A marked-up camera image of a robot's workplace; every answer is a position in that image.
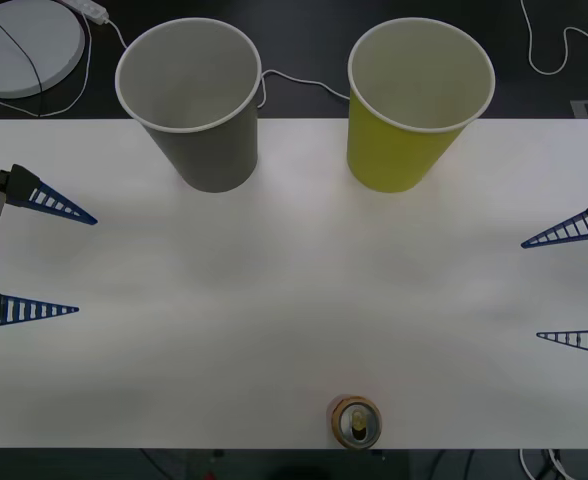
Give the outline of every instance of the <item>gray paper cup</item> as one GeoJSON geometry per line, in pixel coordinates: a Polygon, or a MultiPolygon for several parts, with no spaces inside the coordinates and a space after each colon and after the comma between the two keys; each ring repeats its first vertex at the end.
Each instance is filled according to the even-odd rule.
{"type": "Polygon", "coordinates": [[[261,59],[240,30],[209,18],[158,25],[127,48],[116,94],[187,183],[239,186],[257,160],[254,95],[261,59]]]}

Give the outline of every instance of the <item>white table surface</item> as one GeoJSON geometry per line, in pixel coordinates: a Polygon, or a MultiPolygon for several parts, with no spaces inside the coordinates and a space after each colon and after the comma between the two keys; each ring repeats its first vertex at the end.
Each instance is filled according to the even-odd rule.
{"type": "Polygon", "coordinates": [[[346,120],[261,120],[244,185],[185,185],[134,121],[0,121],[98,218],[7,207],[0,293],[79,313],[0,328],[0,446],[326,448],[371,398],[379,448],[588,448],[588,120],[481,120],[402,194],[361,186],[346,120]]]}

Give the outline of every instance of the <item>can pull tab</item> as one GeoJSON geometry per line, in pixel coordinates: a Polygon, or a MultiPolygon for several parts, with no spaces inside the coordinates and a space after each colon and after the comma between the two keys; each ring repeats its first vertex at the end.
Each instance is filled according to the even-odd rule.
{"type": "Polygon", "coordinates": [[[352,435],[356,440],[367,438],[367,419],[360,410],[352,412],[352,435]]]}

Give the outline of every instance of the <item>robotic arm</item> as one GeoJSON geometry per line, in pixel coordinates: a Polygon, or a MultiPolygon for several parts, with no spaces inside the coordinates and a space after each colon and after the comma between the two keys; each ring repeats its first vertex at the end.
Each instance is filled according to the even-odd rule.
{"type": "MultiPolygon", "coordinates": [[[[32,172],[13,165],[10,172],[0,172],[0,217],[3,207],[13,205],[88,225],[97,220],[71,200],[41,182],[32,172]]],[[[0,326],[78,312],[77,307],[40,302],[0,294],[0,326]]]]}

